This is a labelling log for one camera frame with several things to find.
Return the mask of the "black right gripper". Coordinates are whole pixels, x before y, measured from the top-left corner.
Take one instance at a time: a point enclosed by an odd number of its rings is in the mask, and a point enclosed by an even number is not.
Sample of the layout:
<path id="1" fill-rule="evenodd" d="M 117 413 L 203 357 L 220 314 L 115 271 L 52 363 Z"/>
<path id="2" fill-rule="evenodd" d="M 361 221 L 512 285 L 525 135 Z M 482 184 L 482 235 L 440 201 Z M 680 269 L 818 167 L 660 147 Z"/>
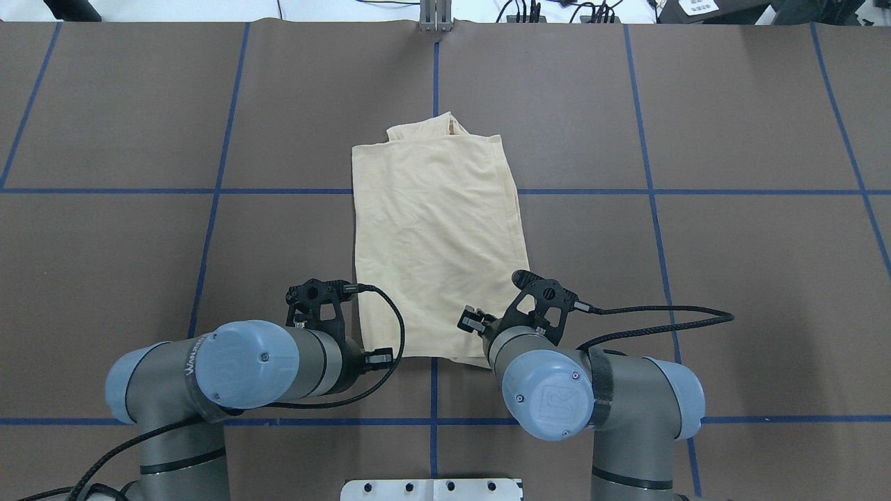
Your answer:
<path id="1" fill-rule="evenodd" d="M 519 326 L 512 321 L 496 318 L 472 305 L 465 305 L 456 326 L 466 333 L 476 333 L 480 336 L 486 359 L 497 359 L 507 343 L 519 336 Z"/>

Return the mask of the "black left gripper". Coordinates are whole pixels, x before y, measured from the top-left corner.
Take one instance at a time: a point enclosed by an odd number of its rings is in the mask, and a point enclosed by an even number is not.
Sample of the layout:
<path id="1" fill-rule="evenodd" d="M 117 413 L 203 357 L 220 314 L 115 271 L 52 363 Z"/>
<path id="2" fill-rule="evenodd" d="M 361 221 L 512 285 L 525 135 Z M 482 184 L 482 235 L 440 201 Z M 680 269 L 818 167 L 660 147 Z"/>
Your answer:
<path id="1" fill-rule="evenodd" d="M 338 390 L 349 390 L 363 375 L 365 369 L 389 369 L 395 362 L 392 348 L 380 348 L 364 352 L 352 338 L 344 338 L 338 343 L 342 355 Z"/>

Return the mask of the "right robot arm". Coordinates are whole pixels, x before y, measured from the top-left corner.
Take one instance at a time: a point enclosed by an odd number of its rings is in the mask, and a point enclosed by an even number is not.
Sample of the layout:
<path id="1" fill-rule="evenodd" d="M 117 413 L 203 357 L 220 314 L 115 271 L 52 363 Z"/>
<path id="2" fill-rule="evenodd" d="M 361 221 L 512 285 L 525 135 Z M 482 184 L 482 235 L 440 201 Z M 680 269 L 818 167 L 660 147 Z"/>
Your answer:
<path id="1" fill-rule="evenodd" d="M 529 320 L 471 305 L 457 325 L 482 338 L 506 409 L 528 434 L 561 441 L 593 431 L 592 500 L 684 500 L 674 488 L 675 443 L 700 430 L 706 411 L 690 368 L 560 348 Z"/>

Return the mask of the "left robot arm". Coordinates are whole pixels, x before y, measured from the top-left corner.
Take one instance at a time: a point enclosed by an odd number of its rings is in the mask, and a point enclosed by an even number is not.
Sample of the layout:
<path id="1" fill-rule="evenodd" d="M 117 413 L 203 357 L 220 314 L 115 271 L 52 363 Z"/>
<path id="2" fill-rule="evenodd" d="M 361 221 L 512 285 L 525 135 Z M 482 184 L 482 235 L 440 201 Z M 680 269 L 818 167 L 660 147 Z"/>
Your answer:
<path id="1" fill-rule="evenodd" d="M 244 411 L 336 395 L 363 374 L 391 374 L 398 348 L 362 350 L 336 333 L 270 321 L 232 321 L 187 340 L 121 356 L 104 396 L 144 437 L 128 500 L 229 500 L 223 423 Z"/>

